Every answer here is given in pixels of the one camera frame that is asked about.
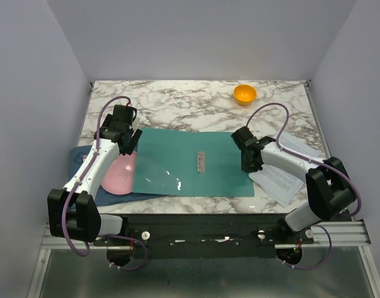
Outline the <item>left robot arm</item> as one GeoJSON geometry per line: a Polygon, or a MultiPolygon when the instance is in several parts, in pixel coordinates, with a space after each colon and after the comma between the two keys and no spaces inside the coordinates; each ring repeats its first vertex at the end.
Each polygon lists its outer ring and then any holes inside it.
{"type": "Polygon", "coordinates": [[[117,215],[100,214],[95,197],[107,170],[120,155],[134,151],[142,131],[136,128],[138,111],[115,105],[104,120],[97,121],[92,147],[79,170],[63,186],[47,197],[50,231],[68,241],[91,243],[107,235],[115,245],[123,245],[129,230],[117,215]]]}

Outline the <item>teal folder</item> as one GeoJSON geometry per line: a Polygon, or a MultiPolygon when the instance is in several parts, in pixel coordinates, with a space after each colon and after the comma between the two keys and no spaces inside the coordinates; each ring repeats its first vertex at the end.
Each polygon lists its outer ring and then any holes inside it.
{"type": "Polygon", "coordinates": [[[144,128],[138,142],[133,191],[185,197],[252,197],[229,132],[144,128]]]}

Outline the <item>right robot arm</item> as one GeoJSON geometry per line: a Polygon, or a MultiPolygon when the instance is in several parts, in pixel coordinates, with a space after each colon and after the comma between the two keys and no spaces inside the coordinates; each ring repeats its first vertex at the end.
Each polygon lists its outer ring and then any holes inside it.
{"type": "Polygon", "coordinates": [[[241,151],[241,169],[248,174],[263,170],[266,165],[279,168],[305,183],[307,202],[286,214],[279,222],[278,238],[291,243],[304,228],[329,221],[358,199],[354,185],[342,161],[301,155],[287,149],[274,138],[256,138],[242,127],[231,134],[241,151]]]}

